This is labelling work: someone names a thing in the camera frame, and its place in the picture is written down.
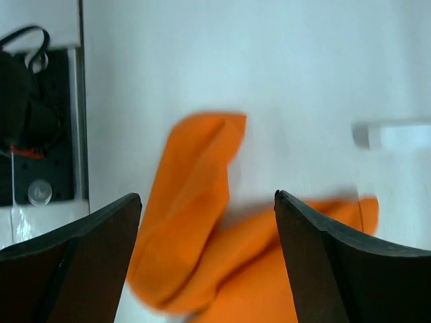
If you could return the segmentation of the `orange trousers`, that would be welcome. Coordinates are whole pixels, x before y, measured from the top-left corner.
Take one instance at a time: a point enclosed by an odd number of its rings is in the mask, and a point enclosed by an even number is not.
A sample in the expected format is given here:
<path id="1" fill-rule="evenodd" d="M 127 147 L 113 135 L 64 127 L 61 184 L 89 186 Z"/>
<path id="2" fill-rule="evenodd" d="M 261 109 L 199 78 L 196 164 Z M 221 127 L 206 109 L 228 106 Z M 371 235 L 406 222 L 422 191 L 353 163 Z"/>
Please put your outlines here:
<path id="1" fill-rule="evenodd" d="M 127 283 L 147 306 L 192 322 L 295 322 L 275 211 L 229 227 L 228 166 L 241 113 L 192 114 L 171 130 L 143 215 Z"/>

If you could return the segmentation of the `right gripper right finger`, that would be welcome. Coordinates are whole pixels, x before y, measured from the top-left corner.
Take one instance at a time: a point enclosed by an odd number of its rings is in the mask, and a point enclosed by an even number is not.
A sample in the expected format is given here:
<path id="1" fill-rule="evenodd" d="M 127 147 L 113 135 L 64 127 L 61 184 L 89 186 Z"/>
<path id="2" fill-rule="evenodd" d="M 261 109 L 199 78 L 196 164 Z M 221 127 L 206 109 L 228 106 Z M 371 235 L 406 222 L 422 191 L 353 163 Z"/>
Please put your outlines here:
<path id="1" fill-rule="evenodd" d="M 299 322 L 429 322 L 430 252 L 381 240 L 279 190 L 275 218 Z"/>

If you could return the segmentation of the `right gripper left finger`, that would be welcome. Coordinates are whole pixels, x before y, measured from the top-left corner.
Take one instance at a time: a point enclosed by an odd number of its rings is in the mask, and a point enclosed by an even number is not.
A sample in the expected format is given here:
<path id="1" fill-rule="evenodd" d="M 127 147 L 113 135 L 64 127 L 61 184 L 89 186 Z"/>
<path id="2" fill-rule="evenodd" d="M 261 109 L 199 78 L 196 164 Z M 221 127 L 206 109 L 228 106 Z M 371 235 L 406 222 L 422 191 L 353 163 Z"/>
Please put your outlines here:
<path id="1" fill-rule="evenodd" d="M 2 322 L 114 322 L 141 199 L 128 194 L 1 250 Z"/>

